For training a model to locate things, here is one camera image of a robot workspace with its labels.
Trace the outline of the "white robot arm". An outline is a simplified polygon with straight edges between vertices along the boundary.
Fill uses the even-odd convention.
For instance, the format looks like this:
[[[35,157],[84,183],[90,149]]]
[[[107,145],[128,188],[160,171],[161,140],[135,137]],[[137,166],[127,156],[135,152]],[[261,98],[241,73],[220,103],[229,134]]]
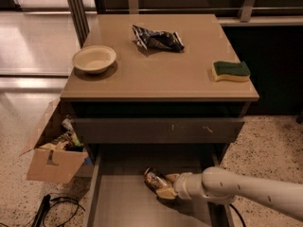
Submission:
[[[303,185],[238,175],[220,167],[202,173],[155,175],[156,193],[162,199],[202,200],[218,204],[244,197],[279,213],[303,220]]]

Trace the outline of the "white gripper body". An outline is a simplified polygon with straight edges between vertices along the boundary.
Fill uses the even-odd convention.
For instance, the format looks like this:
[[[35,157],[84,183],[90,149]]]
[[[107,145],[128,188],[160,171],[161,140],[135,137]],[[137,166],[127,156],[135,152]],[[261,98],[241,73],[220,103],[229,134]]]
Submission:
[[[180,174],[173,183],[173,188],[177,196],[182,200],[190,200],[191,196],[187,191],[187,179],[191,175],[190,172]]]

